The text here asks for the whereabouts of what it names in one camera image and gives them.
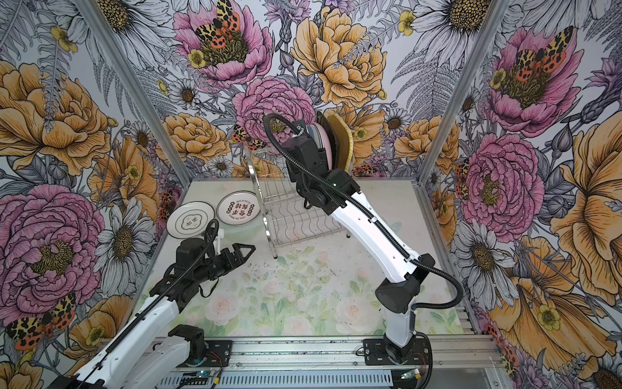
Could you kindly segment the white plate red characters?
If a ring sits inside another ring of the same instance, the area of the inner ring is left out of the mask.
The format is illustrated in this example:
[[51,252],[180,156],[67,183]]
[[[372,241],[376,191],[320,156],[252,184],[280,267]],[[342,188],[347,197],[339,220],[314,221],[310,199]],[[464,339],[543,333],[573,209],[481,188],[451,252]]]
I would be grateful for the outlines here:
[[235,191],[218,204],[215,215],[225,225],[245,225],[261,214],[259,200],[252,191]]

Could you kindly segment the pink round plate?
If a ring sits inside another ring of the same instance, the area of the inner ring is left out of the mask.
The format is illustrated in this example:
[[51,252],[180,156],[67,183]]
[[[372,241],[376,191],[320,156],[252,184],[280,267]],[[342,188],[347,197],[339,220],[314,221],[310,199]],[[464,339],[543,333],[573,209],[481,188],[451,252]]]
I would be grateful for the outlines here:
[[329,139],[329,136],[327,134],[327,131],[324,129],[323,126],[321,126],[318,123],[315,123],[314,126],[317,129],[317,132],[319,133],[320,139],[322,141],[322,148],[325,149],[326,154],[327,154],[328,169],[329,170],[333,170],[333,168],[334,168],[334,159],[333,159],[333,156],[332,156],[332,146],[330,144],[330,139]]

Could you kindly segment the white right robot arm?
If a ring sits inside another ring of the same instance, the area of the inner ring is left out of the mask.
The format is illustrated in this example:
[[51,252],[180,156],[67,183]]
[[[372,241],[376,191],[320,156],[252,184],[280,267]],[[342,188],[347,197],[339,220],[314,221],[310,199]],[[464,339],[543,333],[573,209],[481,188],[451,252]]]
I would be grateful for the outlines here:
[[317,207],[345,227],[381,267],[385,279],[375,295],[386,313],[386,354],[403,364],[414,345],[416,298],[429,272],[420,258],[375,212],[356,181],[344,170],[330,170],[326,151],[308,135],[280,146],[290,180],[306,207]]

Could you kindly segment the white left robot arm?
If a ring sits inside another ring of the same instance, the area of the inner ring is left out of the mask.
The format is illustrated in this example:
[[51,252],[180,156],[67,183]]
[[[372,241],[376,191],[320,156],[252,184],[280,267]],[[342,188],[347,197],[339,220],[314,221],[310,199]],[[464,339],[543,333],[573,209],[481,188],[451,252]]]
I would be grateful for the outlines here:
[[242,243],[217,249],[202,238],[182,241],[175,262],[152,288],[139,313],[89,363],[70,377],[56,377],[50,386],[154,388],[178,366],[203,364],[213,355],[201,328],[180,324],[159,344],[155,340],[196,295],[203,294],[203,283],[238,269],[255,250]]

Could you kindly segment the black floral square plate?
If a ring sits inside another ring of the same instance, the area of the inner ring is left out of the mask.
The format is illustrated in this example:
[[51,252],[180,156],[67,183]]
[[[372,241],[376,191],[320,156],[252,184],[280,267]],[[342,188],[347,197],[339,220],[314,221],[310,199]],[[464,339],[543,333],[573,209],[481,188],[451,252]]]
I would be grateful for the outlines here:
[[336,169],[339,167],[339,157],[340,157],[340,142],[337,139],[337,135],[332,125],[330,124],[328,118],[321,112],[316,112],[316,121],[317,123],[324,129],[327,134],[327,144],[330,145],[330,155],[331,155],[331,168]]

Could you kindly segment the yellow woven square plate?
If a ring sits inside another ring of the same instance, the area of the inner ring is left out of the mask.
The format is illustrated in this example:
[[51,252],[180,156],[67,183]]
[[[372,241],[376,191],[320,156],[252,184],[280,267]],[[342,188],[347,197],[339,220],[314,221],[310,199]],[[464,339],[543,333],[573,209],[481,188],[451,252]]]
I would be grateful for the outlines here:
[[353,164],[354,140],[352,132],[347,123],[336,113],[328,113],[326,115],[330,124],[336,132],[337,139],[340,142],[339,169],[346,173],[351,172]]

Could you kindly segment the white plate green rim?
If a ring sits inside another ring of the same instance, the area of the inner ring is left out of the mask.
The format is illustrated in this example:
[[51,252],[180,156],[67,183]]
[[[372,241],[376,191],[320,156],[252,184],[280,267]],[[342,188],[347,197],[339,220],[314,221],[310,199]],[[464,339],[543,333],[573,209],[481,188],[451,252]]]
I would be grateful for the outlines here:
[[215,216],[212,205],[194,201],[178,207],[168,218],[166,229],[172,238],[196,238]]

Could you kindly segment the blue white striped plate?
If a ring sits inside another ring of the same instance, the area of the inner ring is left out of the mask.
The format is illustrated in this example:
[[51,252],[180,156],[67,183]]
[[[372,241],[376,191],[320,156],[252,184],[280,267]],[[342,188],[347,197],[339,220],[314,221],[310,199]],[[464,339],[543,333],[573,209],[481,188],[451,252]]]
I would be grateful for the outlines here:
[[317,129],[317,126],[315,124],[311,124],[314,126],[315,129],[315,134],[316,134],[316,140],[314,140],[315,144],[317,144],[317,146],[319,148],[323,148],[323,142],[322,142],[322,135],[319,132],[319,130]]

